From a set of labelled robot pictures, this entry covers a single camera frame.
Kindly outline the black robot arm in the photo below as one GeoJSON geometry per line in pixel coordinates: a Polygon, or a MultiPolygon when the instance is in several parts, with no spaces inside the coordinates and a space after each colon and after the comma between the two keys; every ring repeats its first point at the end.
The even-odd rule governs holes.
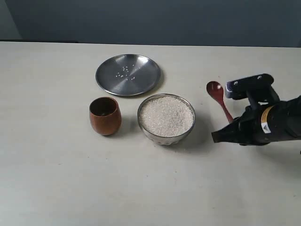
{"type": "Polygon", "coordinates": [[[259,74],[226,83],[226,97],[247,98],[249,105],[240,117],[227,115],[229,124],[212,132],[215,143],[267,145],[272,142],[300,140],[301,98],[280,100],[273,89],[274,78],[259,74]]]}

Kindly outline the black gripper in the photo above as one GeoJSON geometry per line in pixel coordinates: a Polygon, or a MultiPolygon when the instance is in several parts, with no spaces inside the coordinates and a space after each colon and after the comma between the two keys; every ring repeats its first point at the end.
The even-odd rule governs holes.
{"type": "Polygon", "coordinates": [[[268,120],[268,114],[275,105],[263,105],[260,103],[276,104],[280,102],[278,94],[272,87],[274,78],[267,73],[245,77],[229,81],[225,85],[226,98],[241,100],[247,98],[250,106],[246,107],[238,123],[233,122],[221,130],[211,133],[214,143],[228,142],[240,145],[267,145],[276,140],[272,133],[265,133],[263,123],[268,120]]]}

